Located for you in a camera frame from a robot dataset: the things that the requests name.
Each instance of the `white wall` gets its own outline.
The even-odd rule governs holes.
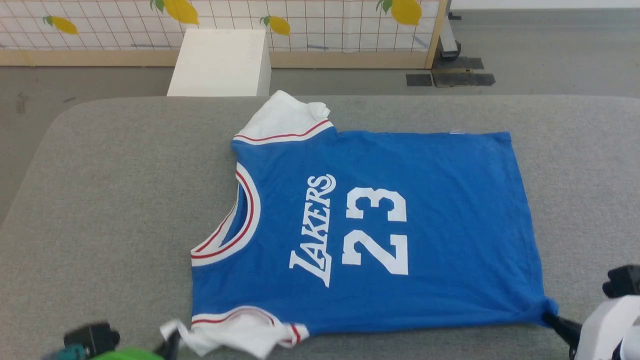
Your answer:
[[[640,0],[451,0],[452,10],[462,9],[604,9],[640,8]]]

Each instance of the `basketball jersey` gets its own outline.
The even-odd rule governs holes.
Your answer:
[[[339,132],[328,114],[277,92],[234,137],[237,201],[191,251],[191,348],[557,312],[509,133]]]

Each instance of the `wooden frame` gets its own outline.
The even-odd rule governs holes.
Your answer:
[[[440,0],[428,52],[272,52],[271,67],[299,69],[430,69],[437,52],[440,31],[447,16],[447,2]],[[31,51],[0,50],[0,66],[149,66],[172,67],[178,51]]]

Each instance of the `white pedestal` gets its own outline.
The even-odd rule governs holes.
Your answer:
[[[167,96],[267,96],[265,30],[187,29]]]

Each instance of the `metal stand leg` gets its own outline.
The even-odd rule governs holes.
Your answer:
[[[461,45],[456,41],[456,38],[453,36],[453,30],[451,29],[451,23],[449,19],[456,17],[452,17],[449,10],[451,9],[451,1],[447,2],[447,17],[444,19],[442,23],[442,29],[440,30],[440,57],[443,60],[455,60],[460,55]]]

